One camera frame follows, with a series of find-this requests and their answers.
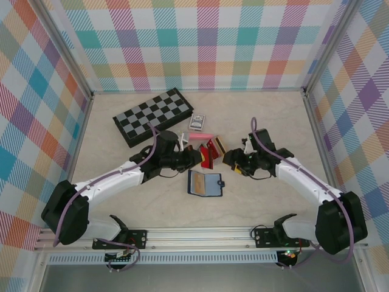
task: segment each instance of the metal bracket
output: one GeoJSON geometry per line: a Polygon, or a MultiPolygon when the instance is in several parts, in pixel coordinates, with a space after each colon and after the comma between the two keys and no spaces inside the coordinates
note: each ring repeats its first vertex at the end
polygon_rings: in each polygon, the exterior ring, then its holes
{"type": "MultiPolygon", "coordinates": [[[[127,231],[128,244],[134,245],[139,249],[146,248],[147,242],[147,230],[128,230],[127,231]]],[[[110,245],[100,241],[99,239],[93,239],[92,249],[107,250],[107,249],[120,249],[117,245],[110,245]]]]}
{"type": "MultiPolygon", "coordinates": [[[[271,228],[256,228],[254,229],[254,238],[256,248],[299,248],[300,242],[297,238],[291,238],[285,245],[281,245],[273,229],[271,228]]],[[[305,239],[301,239],[301,247],[309,247],[309,242],[305,239]]]]}

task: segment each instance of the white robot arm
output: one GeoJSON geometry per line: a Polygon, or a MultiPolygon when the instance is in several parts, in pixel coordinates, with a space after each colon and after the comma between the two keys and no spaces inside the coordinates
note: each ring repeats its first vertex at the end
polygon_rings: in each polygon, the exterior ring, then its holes
{"type": "Polygon", "coordinates": [[[156,139],[155,152],[142,166],[136,167],[151,155],[151,146],[130,157],[129,161],[120,167],[97,178],[74,185],[69,181],[60,182],[46,204],[41,218],[54,232],[57,232],[59,227],[58,239],[63,245],[69,245],[80,238],[104,238],[120,243],[119,237],[125,240],[126,235],[123,233],[128,230],[124,223],[114,215],[108,220],[89,218],[89,211],[107,198],[159,176],[162,168],[184,172],[202,162],[200,151],[191,146],[175,151],[179,148],[178,145],[176,134],[162,131],[156,139]]]}
{"type": "Polygon", "coordinates": [[[225,154],[223,163],[244,176],[253,177],[257,169],[267,170],[271,176],[292,186],[314,206],[312,212],[304,217],[288,214],[274,222],[270,233],[279,246],[286,246],[291,238],[301,238],[318,242],[326,252],[336,254],[350,244],[349,227],[354,242],[367,237],[362,206],[355,193],[342,193],[329,186],[303,167],[290,151],[285,148],[276,150],[265,129],[253,129],[242,142],[245,149],[230,150],[225,154]]]}
{"type": "MultiPolygon", "coordinates": [[[[291,238],[319,242],[330,254],[336,254],[349,246],[349,229],[345,222],[345,214],[339,209],[329,191],[344,205],[353,226],[354,241],[357,242],[367,236],[362,207],[357,195],[352,192],[343,194],[340,190],[327,185],[305,169],[287,149],[276,150],[265,129],[255,133],[267,148],[281,156],[283,160],[266,153],[256,143],[253,134],[249,134],[249,137],[243,140],[246,149],[228,151],[223,163],[244,176],[252,176],[256,169],[267,170],[270,175],[290,184],[315,206],[314,213],[310,217],[288,214],[275,221],[272,232],[280,246],[285,246],[285,242],[291,238]]],[[[123,171],[136,166],[147,156],[147,151],[151,147],[146,147],[117,169],[96,178],[103,178],[96,184],[93,184],[92,180],[76,185],[72,185],[69,181],[60,182],[43,210],[42,219],[51,230],[57,231],[64,206],[75,193],[86,188],[75,199],[65,215],[59,236],[60,242],[68,245],[79,238],[105,238],[121,242],[120,236],[123,235],[123,227],[126,227],[117,217],[111,215],[112,220],[109,221],[93,220],[89,218],[89,211],[110,196],[159,175],[162,168],[183,172],[202,161],[200,152],[191,147],[183,151],[174,151],[178,144],[177,140],[178,137],[174,133],[161,132],[157,138],[155,154],[150,161],[129,172],[123,171]]]]}

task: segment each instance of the black cable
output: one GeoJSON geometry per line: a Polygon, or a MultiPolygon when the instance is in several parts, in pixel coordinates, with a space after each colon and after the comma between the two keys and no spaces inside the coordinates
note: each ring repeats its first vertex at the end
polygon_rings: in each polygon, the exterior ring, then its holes
{"type": "Polygon", "coordinates": [[[177,172],[175,175],[173,176],[164,176],[164,175],[159,175],[161,178],[175,178],[180,172],[177,172]]]}
{"type": "Polygon", "coordinates": [[[263,225],[263,224],[259,224],[259,225],[255,226],[255,227],[254,227],[253,229],[251,229],[251,231],[250,231],[250,237],[252,238],[252,240],[255,240],[255,238],[253,237],[253,231],[255,230],[255,228],[260,227],[260,226],[263,226],[263,227],[265,227],[266,229],[268,228],[267,226],[265,226],[265,225],[263,225]]]}
{"type": "Polygon", "coordinates": [[[176,141],[176,145],[177,145],[177,147],[178,147],[178,152],[180,152],[180,151],[181,151],[180,142],[176,141]]]}
{"type": "Polygon", "coordinates": [[[255,178],[255,177],[253,177],[252,175],[249,175],[249,177],[250,177],[251,179],[254,179],[255,181],[262,181],[262,180],[264,180],[264,179],[271,178],[272,175],[268,176],[267,178],[255,178]]]}

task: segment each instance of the plaid wall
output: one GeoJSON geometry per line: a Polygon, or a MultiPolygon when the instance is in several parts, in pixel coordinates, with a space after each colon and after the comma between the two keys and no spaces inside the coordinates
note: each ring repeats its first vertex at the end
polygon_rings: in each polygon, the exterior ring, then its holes
{"type": "Polygon", "coordinates": [[[389,0],[365,0],[311,95],[337,180],[361,197],[378,281],[387,284],[388,56],[389,0]]]}
{"type": "Polygon", "coordinates": [[[303,87],[306,87],[306,85],[308,84],[308,81],[311,78],[314,69],[316,68],[317,62],[323,56],[323,53],[327,47],[327,44],[328,44],[330,38],[332,37],[333,33],[335,32],[339,21],[342,19],[343,13],[345,12],[345,9],[346,9],[349,2],[350,2],[350,0],[342,0],[342,3],[339,5],[338,10],[336,11],[335,17],[332,20],[332,23],[329,26],[329,29],[327,30],[327,33],[322,40],[322,43],[320,44],[320,47],[315,55],[315,58],[311,64],[311,66],[309,67],[308,73],[305,76],[305,79],[303,82],[303,87]]]}
{"type": "Polygon", "coordinates": [[[300,88],[342,0],[44,2],[91,88],[131,91],[300,88]]]}
{"type": "Polygon", "coordinates": [[[27,0],[0,0],[0,291],[31,276],[40,213],[67,177],[87,98],[27,0]]]}

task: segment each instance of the folding chess board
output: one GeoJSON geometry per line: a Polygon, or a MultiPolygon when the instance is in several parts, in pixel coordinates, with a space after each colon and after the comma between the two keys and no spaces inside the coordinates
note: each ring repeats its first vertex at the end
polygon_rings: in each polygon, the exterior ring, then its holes
{"type": "Polygon", "coordinates": [[[177,88],[141,103],[113,117],[128,146],[133,147],[153,136],[147,123],[163,131],[191,117],[193,107],[177,88]]]}

